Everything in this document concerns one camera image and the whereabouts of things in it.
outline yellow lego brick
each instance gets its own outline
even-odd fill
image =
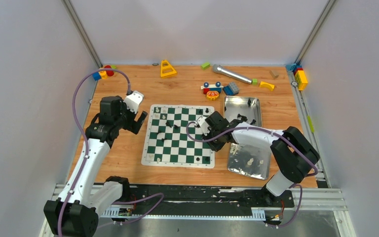
[[[168,60],[162,60],[160,63],[160,78],[168,78],[175,76],[177,71],[172,67]]]
[[[299,85],[299,90],[304,90],[307,86],[306,74],[303,70],[298,70],[296,75],[294,75],[297,84]]]
[[[107,79],[108,78],[107,71],[99,71],[98,73],[99,73],[99,75],[101,76],[102,79]]]
[[[259,87],[265,87],[265,88],[268,88],[270,91],[273,91],[275,88],[275,85],[261,81],[261,83],[259,84]]]

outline wire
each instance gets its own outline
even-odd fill
[[[153,205],[153,207],[152,207],[151,209],[149,209],[149,211],[147,211],[145,214],[143,214],[143,215],[139,216],[138,218],[133,219],[133,220],[131,220],[131,221],[124,221],[124,222],[121,222],[121,225],[124,225],[124,224],[131,224],[131,223],[136,222],[136,221],[139,221],[139,220],[141,220],[142,218],[144,218],[145,216],[147,216],[151,211],[153,211],[153,209],[155,209],[155,208],[159,205],[159,203],[163,200],[163,198],[165,197],[165,195],[164,195],[163,193],[157,193],[157,194],[153,194],[153,195],[151,195],[151,196],[149,196],[149,197],[145,197],[145,198],[142,198],[142,199],[139,199],[139,200],[135,200],[135,201],[116,201],[116,202],[114,202],[113,204],[122,204],[122,205],[135,204],[135,203],[138,203],[138,202],[142,202],[142,201],[149,200],[149,199],[151,199],[151,198],[154,198],[155,196],[161,196],[161,197],[160,197],[159,201],[157,201],[157,203],[156,203],[155,205]],[[103,224],[103,225],[98,226],[97,229],[99,229],[99,228],[101,228],[101,227],[104,227],[104,226],[108,226],[108,225],[112,225],[112,223],[111,223],[111,222],[109,222],[109,223],[105,223],[105,224]]]
[[[232,131],[236,131],[236,130],[259,130],[259,131],[262,131],[262,132],[266,132],[268,134],[273,134],[275,135],[276,137],[280,138],[281,140],[283,140],[288,146],[290,146],[291,148],[293,148],[293,150],[299,154],[313,169],[314,169],[314,172],[311,173],[311,174],[308,174],[306,175],[306,177],[309,177],[309,176],[314,176],[318,173],[317,171],[317,168],[316,166],[307,159],[307,157],[302,153],[300,152],[289,140],[287,140],[287,138],[283,137],[282,135],[278,134],[278,133],[274,133],[272,131],[269,131],[268,129],[265,129],[265,128],[261,128],[261,127],[255,127],[255,126],[252,126],[252,127],[234,127],[234,128],[231,128],[231,129],[228,129],[222,133],[220,133],[219,135],[213,137],[213,138],[210,138],[210,139],[207,139],[207,140],[198,140],[198,139],[195,139],[193,137],[191,137],[190,135],[190,124],[195,124],[194,121],[191,121],[187,124],[187,136],[195,141],[195,142],[211,142],[211,141],[214,141],[216,139],[218,139],[219,137],[225,135],[226,133],[229,133],[229,132],[232,132]]]
[[[191,135],[190,135],[190,131],[189,131],[189,128],[190,128],[190,124],[195,124],[195,122],[194,121],[192,121],[192,122],[189,122],[188,124],[187,124],[187,136],[191,139],[191,140],[193,140],[193,141],[195,141],[195,142],[211,142],[211,141],[214,141],[214,140],[216,140],[216,139],[218,139],[219,137],[221,137],[221,136],[223,136],[223,135],[225,135],[226,133],[229,133],[229,132],[232,132],[232,131],[235,131],[235,130],[250,130],[250,129],[252,129],[252,130],[259,130],[259,131],[262,131],[262,132],[266,132],[266,133],[268,133],[268,134],[273,134],[273,135],[275,135],[276,137],[278,137],[278,138],[280,138],[281,140],[283,140],[288,146],[290,146],[291,148],[293,148],[293,150],[297,153],[297,154],[299,154],[313,169],[314,169],[314,172],[312,173],[312,174],[308,174],[308,175],[306,175],[306,177],[309,177],[309,176],[314,176],[314,175],[316,175],[317,174],[317,168],[316,168],[316,166],[311,162],[311,161],[309,161],[308,159],[307,159],[307,157],[302,153],[302,152],[300,152],[289,140],[287,140],[285,137],[283,137],[282,135],[280,135],[280,134],[277,134],[277,133],[273,133],[272,131],[269,131],[268,129],[265,129],[265,128],[261,128],[261,127],[255,127],[255,126],[252,126],[252,127],[235,127],[235,128],[231,128],[231,129],[229,129],[229,130],[226,130],[226,131],[224,131],[224,132],[222,132],[222,133],[220,133],[219,135],[217,135],[217,136],[215,136],[215,137],[213,137],[213,138],[210,138],[210,139],[207,139],[207,140],[198,140],[198,139],[195,139],[195,138],[193,138],[193,137],[191,137]],[[300,185],[300,184],[293,184],[290,188],[293,188],[293,187],[296,187],[296,186],[298,186],[298,187],[300,187],[300,198],[299,198],[299,204],[297,205],[297,209],[296,209],[296,211],[294,212],[294,215],[293,215],[293,217],[287,222],[287,223],[285,223],[285,224],[282,224],[282,225],[278,225],[278,226],[275,226],[275,225],[270,225],[270,226],[272,226],[272,227],[276,227],[276,228],[279,228],[279,227],[285,227],[285,226],[287,226],[287,225],[289,225],[292,221],[294,221],[294,219],[297,217],[297,214],[298,214],[298,212],[299,212],[299,209],[300,209],[300,205],[301,205],[301,203],[302,203],[302,198],[303,198],[303,188],[302,188],[302,186]]]
[[[300,197],[299,197],[299,204],[297,204],[297,208],[296,208],[296,211],[294,212],[293,214],[293,217],[291,217],[291,219],[289,221],[287,221],[286,223],[282,224],[282,225],[271,225],[271,224],[266,224],[265,226],[271,226],[271,227],[274,227],[274,228],[283,228],[283,227],[286,227],[287,225],[291,224],[294,219],[297,217],[297,214],[299,213],[299,210],[300,210],[300,206],[302,204],[302,198],[303,198],[303,187],[300,185],[300,184],[294,184],[293,186],[291,186],[291,188],[293,187],[300,187]]]
[[[76,104],[76,96],[77,96],[77,93],[79,92],[79,89],[80,87],[82,86],[83,82],[88,79],[88,77],[92,76],[92,74],[94,73],[97,73],[99,71],[114,71],[114,72],[118,72],[120,73],[121,75],[123,75],[125,77],[125,79],[127,80],[127,94],[128,93],[131,93],[131,84],[130,84],[130,79],[128,78],[128,76],[120,71],[120,70],[117,70],[117,69],[112,69],[112,68],[100,68],[96,71],[93,71],[91,72],[90,74],[86,75],[80,82],[79,84],[77,85],[76,89],[75,89],[75,92],[73,93],[73,99],[72,99],[72,112],[73,112],[73,118],[75,119],[75,123],[76,123],[76,126],[79,128],[79,131],[80,133],[82,134],[82,137],[83,137],[83,140],[85,142],[85,156],[83,157],[83,160],[82,160],[82,164],[80,164],[80,168],[79,168],[79,171],[77,172],[76,174],[76,177],[74,178],[73,182],[72,182],[72,185],[71,185],[71,188],[68,192],[68,194],[66,195],[66,198],[65,198],[65,201],[63,202],[62,204],[62,208],[60,209],[60,213],[59,213],[59,218],[58,218],[58,221],[57,221],[57,233],[58,233],[58,236],[59,237],[63,237],[62,235],[62,218],[63,218],[63,212],[65,211],[65,208],[66,208],[66,205],[68,204],[69,202],[69,199],[71,197],[71,191],[73,189],[75,189],[75,186],[76,186],[76,183],[77,181],[79,180],[79,177],[83,171],[83,168],[85,167],[85,163],[86,161],[88,160],[86,157],[88,157],[88,153],[89,153],[89,142],[88,142],[88,138],[86,137],[86,134],[85,134],[85,131],[83,130],[82,128],[82,125],[80,125],[80,122],[79,120],[77,119],[77,114],[76,114],[76,108],[75,108],[75,104]]]

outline yellow toy block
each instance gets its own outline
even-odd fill
[[[160,78],[168,78],[175,76],[177,71],[172,67],[168,60],[162,60],[160,63]]]
[[[275,88],[275,85],[261,81],[261,83],[259,84],[259,87],[265,87],[265,88],[268,88],[270,91],[273,91]]]
[[[297,70],[297,73],[296,75],[294,75],[294,78],[296,78],[297,84],[299,85],[299,90],[306,89],[307,78],[303,70]]]
[[[209,92],[207,92],[206,97],[207,100],[217,100],[217,98],[219,97],[219,93],[215,90],[210,90]]]
[[[99,73],[99,75],[101,76],[102,79],[107,79],[108,78],[107,71],[99,71],[98,73]]]

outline black metal plate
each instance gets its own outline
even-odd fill
[[[137,199],[156,193],[165,195],[159,206],[151,212],[154,215],[250,216],[251,207],[281,208],[281,199],[285,207],[294,207],[293,196],[289,190],[278,197],[272,205],[265,202],[262,191],[258,189],[246,188],[231,192],[219,192],[220,190],[230,191],[232,187],[131,185],[131,194]],[[133,214],[144,214],[158,200],[158,197],[155,197],[138,203]]]

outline gray floor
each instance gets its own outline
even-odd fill
[[[284,212],[288,221],[292,211]],[[100,225],[112,222],[101,218]],[[287,227],[275,230],[256,221],[205,221],[143,219],[130,225],[100,228],[94,237],[339,237],[331,211],[301,211]]]

